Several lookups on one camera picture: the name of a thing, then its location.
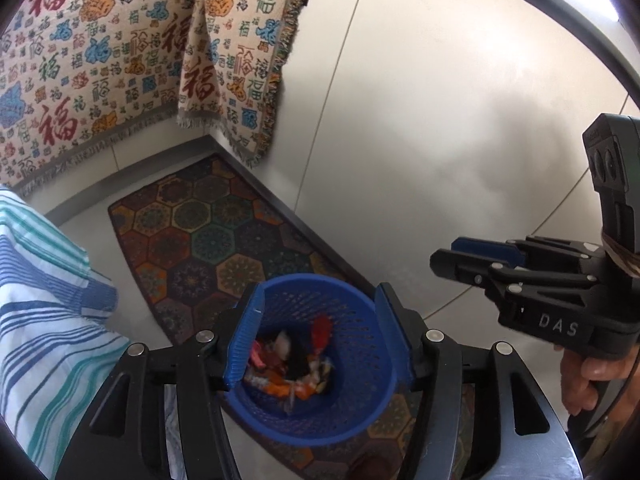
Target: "tapestry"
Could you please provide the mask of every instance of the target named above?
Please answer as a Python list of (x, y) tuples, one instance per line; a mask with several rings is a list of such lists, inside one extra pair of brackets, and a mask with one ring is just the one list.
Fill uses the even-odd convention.
[[(173, 344), (210, 328), (249, 282), (314, 272), (347, 277), (274, 210), (219, 155), (212, 155), (123, 197), (109, 207), (120, 248), (150, 311)], [(252, 430), (223, 400), (223, 409), (252, 439), (303, 480), (344, 480), (363, 455), (376, 454), (395, 478), (414, 429), (421, 393), (398, 386), (378, 420), (338, 444), (295, 447)], [(470, 455), (474, 388), (463, 390), (452, 478)]]
[(25, 0), (0, 40), (0, 183), (39, 184), (153, 122), (254, 166), (303, 0)]

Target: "colorful clothes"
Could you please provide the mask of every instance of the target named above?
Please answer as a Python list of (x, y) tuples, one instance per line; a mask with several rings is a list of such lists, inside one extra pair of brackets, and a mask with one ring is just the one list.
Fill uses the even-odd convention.
[[(48, 478), (129, 345), (104, 327), (116, 301), (84, 250), (0, 189), (0, 416)], [(175, 387), (165, 393), (171, 472), (182, 480)]]
[(0, 182), (23, 196), (146, 124), (270, 145), (303, 0), (26, 0), (0, 41)]

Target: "mesh basket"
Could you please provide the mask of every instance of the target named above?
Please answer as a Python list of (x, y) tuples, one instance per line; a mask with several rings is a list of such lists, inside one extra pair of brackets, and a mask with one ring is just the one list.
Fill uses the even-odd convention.
[(264, 283), (264, 293), (261, 335), (285, 329), (308, 344), (316, 316), (331, 318), (326, 354), (335, 370), (327, 391), (297, 400), (290, 415), (277, 399), (242, 381), (226, 394), (231, 407), (253, 430), (292, 446), (326, 446), (366, 430), (396, 386), (373, 302), (351, 285), (317, 274), (274, 278)]

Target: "human hand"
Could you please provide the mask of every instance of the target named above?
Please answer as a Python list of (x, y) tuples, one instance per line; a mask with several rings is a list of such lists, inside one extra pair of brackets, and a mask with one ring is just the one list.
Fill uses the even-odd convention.
[[(591, 411), (598, 402), (598, 393), (590, 381), (610, 381), (625, 379), (631, 373), (638, 346), (620, 361), (603, 361), (600, 359), (579, 356), (570, 350), (564, 350), (560, 363), (562, 403), (571, 415), (578, 415), (582, 410)], [(634, 412), (640, 400), (640, 367), (631, 379), (629, 386), (609, 413), (610, 420), (626, 422)]]

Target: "blue striped towel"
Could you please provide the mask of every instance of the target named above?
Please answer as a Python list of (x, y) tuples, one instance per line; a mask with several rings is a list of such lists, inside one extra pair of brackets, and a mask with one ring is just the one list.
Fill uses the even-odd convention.
[[(85, 250), (0, 188), (0, 416), (48, 478), (129, 345), (104, 327), (116, 303)], [(171, 472), (181, 480), (175, 388), (165, 398)]]

